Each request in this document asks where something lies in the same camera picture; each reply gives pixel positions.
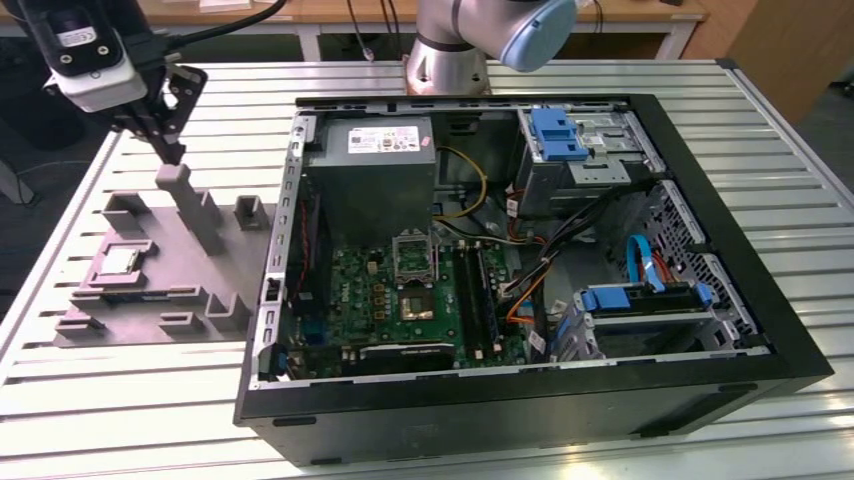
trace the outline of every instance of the power supply label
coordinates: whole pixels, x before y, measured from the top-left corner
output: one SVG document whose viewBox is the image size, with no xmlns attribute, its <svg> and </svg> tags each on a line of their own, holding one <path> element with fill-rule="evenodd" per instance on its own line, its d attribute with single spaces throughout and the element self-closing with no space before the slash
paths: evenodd
<svg viewBox="0 0 854 480">
<path fill-rule="evenodd" d="M 417 127 L 366 127 L 349 130 L 348 153 L 417 152 Z"/>
</svg>

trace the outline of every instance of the green circuit board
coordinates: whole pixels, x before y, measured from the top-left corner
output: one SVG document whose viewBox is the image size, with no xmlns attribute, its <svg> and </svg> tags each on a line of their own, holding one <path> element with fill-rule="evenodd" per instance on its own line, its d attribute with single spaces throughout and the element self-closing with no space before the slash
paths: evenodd
<svg viewBox="0 0 854 480">
<path fill-rule="evenodd" d="M 466 351 L 454 285 L 456 251 L 441 247 L 436 252 L 437 272 L 430 285 L 398 286 L 393 281 L 390 247 L 336 249 L 332 254 L 330 310 L 324 325 L 324 345 L 342 347 L 345 351 L 377 344 L 444 343 L 454 347 L 454 368 L 524 363 L 520 334 L 502 335 L 497 351 L 486 352 L 482 358 L 473 358 Z M 405 255 L 405 261 L 413 268 L 422 266 L 416 262 L 417 252 L 405 252 Z M 498 246 L 484 247 L 481 257 L 489 286 L 497 287 L 508 278 L 502 250 Z M 493 289 L 489 289 L 489 294 L 494 295 Z M 494 318 L 494 324 L 502 325 L 502 319 Z M 340 353 L 332 355 L 332 351 L 328 349 L 325 353 L 318 351 L 313 354 L 325 355 L 313 361 L 320 366 L 316 378 L 340 374 Z"/>
</svg>

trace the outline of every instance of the motherboard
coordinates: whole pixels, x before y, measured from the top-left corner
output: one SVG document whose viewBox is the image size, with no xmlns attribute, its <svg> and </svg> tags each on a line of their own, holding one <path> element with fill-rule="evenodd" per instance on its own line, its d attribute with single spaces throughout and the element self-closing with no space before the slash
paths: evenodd
<svg viewBox="0 0 854 480">
<path fill-rule="evenodd" d="M 300 320 L 308 376 L 338 377 L 370 357 L 384 372 L 381 359 L 401 353 L 420 366 L 452 369 L 524 364 L 522 336 L 497 317 L 509 275 L 500 246 L 397 240 L 333 251 L 328 315 Z M 405 281 L 406 272 L 417 280 Z"/>
</svg>

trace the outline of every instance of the ram slot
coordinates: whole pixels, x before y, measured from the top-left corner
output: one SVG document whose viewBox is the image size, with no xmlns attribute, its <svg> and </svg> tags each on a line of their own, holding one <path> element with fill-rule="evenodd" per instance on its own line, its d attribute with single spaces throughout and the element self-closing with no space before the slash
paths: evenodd
<svg viewBox="0 0 854 480">
<path fill-rule="evenodd" d="M 488 283 L 482 284 L 482 270 L 480 269 L 480 250 L 468 248 L 465 250 L 465 266 L 468 268 L 468 296 L 470 297 L 472 311 L 474 312 L 474 326 L 480 345 L 485 347 L 482 354 L 492 356 L 492 335 L 489 333 L 489 325 L 486 321 L 486 297 L 489 295 Z"/>
<path fill-rule="evenodd" d="M 485 268 L 485 261 L 482 259 L 482 250 L 477 249 L 477 268 L 480 269 L 480 289 L 481 292 L 480 305 L 482 323 L 486 326 L 486 331 L 489 333 L 489 345 L 492 346 L 492 351 L 497 351 L 500 349 L 498 336 L 500 333 L 497 331 L 497 318 L 494 316 L 494 299 L 492 298 L 492 288 L 489 286 L 489 276 L 488 269 Z"/>
<path fill-rule="evenodd" d="M 480 332 L 476 323 L 476 311 L 470 298 L 470 282 L 468 276 L 468 262 L 465 249 L 453 251 L 453 285 L 456 289 L 456 302 L 458 316 L 462 324 L 462 344 L 469 358 L 480 360 L 482 358 L 482 345 L 480 343 Z"/>
</svg>

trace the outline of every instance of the white label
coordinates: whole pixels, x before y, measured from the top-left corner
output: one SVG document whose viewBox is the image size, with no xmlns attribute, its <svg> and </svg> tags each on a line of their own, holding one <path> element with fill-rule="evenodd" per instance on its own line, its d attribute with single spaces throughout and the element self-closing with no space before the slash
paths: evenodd
<svg viewBox="0 0 854 480">
<path fill-rule="evenodd" d="M 369 127 L 349 130 L 348 153 L 417 152 L 417 127 Z"/>
<path fill-rule="evenodd" d="M 509 218 L 516 218 L 518 216 L 518 202 L 512 198 L 506 199 L 506 216 Z"/>
<path fill-rule="evenodd" d="M 592 134 L 592 133 L 581 135 L 581 141 L 584 142 L 584 146 L 587 146 L 587 145 L 601 145 L 601 146 L 604 146 L 604 140 L 601 140 L 601 137 L 599 135 Z"/>
<path fill-rule="evenodd" d="M 545 340 L 542 340 L 542 337 L 540 337 L 538 333 L 533 330 L 530 330 L 530 333 L 528 334 L 528 343 L 538 353 L 545 353 Z"/>
<path fill-rule="evenodd" d="M 94 33 L 94 29 L 91 27 L 85 27 L 77 30 L 71 30 L 70 32 L 57 33 L 55 39 L 58 40 L 58 43 L 62 45 L 62 47 L 70 48 L 85 45 L 86 43 L 91 43 L 94 40 L 97 40 L 97 34 Z"/>
</svg>

